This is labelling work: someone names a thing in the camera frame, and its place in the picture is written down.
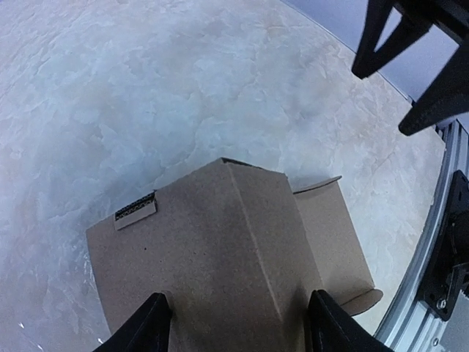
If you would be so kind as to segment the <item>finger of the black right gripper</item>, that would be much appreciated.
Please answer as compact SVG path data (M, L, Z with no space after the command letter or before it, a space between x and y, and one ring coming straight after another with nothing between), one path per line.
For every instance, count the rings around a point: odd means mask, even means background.
M379 45L392 9L397 9L401 14L400 22L385 42ZM423 37L432 24L430 1L369 1L352 73L360 79L369 77Z
M459 48L399 123L412 136L425 128L468 112L468 41Z

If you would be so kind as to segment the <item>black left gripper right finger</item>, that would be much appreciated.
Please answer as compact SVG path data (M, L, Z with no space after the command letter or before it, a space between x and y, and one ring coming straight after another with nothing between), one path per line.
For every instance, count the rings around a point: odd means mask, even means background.
M324 290L312 292L308 318L313 351L388 351L386 345L363 329Z

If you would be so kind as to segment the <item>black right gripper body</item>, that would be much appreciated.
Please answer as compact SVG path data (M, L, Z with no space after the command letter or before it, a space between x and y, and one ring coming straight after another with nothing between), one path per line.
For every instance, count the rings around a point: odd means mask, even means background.
M468 44L468 0L395 1L402 16L430 22L458 45Z

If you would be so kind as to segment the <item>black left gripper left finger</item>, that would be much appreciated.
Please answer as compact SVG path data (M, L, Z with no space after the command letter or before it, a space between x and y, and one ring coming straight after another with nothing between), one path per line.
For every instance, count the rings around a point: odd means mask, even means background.
M153 293L96 352L169 350L171 307L163 293Z

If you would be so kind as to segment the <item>brown cardboard box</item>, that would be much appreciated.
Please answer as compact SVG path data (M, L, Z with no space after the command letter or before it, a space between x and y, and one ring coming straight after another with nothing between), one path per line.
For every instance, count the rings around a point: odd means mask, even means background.
M171 351L303 351L314 290L349 315L383 297L337 177L293 191L280 172L219 158L86 238L110 330L170 293Z

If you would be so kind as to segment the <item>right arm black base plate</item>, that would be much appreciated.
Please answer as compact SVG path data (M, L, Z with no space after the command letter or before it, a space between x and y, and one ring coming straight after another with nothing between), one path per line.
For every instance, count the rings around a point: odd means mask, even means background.
M457 170L418 299L436 317L448 321L460 293L468 296L468 178Z

